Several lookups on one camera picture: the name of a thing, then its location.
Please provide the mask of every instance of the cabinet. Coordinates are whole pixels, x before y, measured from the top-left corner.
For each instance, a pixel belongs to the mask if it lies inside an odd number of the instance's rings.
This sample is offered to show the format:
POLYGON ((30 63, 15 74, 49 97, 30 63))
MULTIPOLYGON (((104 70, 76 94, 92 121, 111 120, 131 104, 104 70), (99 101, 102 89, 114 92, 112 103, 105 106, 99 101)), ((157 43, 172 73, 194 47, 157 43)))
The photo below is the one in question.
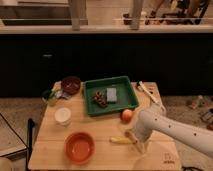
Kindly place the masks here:
POLYGON ((213 93, 213 34, 0 35, 0 96, 41 96, 67 75, 128 75, 167 95, 213 93))

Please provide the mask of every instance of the table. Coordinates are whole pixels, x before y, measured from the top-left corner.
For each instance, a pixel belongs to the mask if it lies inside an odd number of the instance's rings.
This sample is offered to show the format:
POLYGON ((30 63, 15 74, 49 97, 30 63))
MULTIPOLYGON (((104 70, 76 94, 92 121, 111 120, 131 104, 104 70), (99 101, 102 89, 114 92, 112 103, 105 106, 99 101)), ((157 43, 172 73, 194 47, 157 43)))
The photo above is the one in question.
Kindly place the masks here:
MULTIPOLYGON (((142 92, 134 91, 139 101, 131 123, 123 124, 119 113, 89 117, 84 108, 82 89, 70 100, 59 100, 54 107, 47 107, 37 140, 29 161, 31 170, 167 170, 180 171, 181 164, 172 138, 154 131, 145 155, 141 155, 132 145, 118 145, 109 142, 111 136, 123 136, 124 130, 131 128, 137 120, 137 113, 149 107, 150 99, 142 92), (64 127, 56 123, 54 113, 60 107, 72 111, 72 121, 64 127), (95 140, 95 153, 82 166, 71 164, 64 154, 64 141, 72 132, 86 131, 95 140)), ((160 99, 157 85, 145 83, 153 95, 160 99)))

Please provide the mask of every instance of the green tray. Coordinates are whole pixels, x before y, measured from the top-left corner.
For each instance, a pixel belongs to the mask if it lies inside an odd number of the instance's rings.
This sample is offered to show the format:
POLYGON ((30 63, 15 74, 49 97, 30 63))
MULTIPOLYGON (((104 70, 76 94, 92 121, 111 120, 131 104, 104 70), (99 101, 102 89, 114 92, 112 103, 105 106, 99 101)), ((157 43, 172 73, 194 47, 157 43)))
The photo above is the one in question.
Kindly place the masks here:
POLYGON ((116 113, 138 107, 138 99, 127 76, 85 81, 83 86, 86 110, 90 116, 116 113), (116 88, 117 102, 108 103, 106 108, 101 108, 93 102, 92 97, 96 91, 104 92, 106 88, 116 88))

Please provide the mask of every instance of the cable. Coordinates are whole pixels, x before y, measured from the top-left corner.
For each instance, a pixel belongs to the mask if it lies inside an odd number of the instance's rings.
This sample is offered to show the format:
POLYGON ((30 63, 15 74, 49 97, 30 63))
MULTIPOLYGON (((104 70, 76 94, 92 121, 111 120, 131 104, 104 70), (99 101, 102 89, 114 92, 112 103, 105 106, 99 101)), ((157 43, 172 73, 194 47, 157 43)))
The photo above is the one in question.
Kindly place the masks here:
POLYGON ((2 117, 2 119, 5 121, 5 123, 7 124, 7 126, 13 131, 13 133, 21 140, 21 142, 26 146, 26 148, 28 148, 27 144, 24 142, 24 140, 18 135, 18 133, 12 128, 12 126, 9 124, 9 122, 7 121, 7 119, 5 119, 5 117, 0 113, 0 116, 2 117))

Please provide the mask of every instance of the floor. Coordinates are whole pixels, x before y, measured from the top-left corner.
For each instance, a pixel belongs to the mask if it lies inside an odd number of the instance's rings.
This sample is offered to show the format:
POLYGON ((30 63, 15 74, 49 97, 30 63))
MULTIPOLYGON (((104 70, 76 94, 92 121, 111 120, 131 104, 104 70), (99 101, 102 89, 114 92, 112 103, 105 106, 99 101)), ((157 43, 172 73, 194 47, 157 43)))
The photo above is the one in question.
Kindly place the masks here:
MULTIPOLYGON (((205 106, 192 110, 186 104, 188 101, 196 98, 196 96, 163 96, 162 100, 167 108, 169 118, 206 129, 206 124, 200 120, 200 115, 208 111, 209 108, 213 108, 213 102, 210 100, 210 97, 205 96, 205 106)), ((45 108, 46 105, 40 98, 0 99, 0 112, 24 140, 26 140, 28 118, 31 117, 37 123, 35 131, 37 132, 45 108)), ((1 118, 0 135, 4 137, 4 141, 0 143, 0 151, 21 144, 1 118)), ((183 166, 195 166, 205 171, 213 170, 213 159, 181 142, 176 141, 176 146, 183 166)), ((14 166, 16 171, 24 171, 25 159, 15 160, 14 166)))

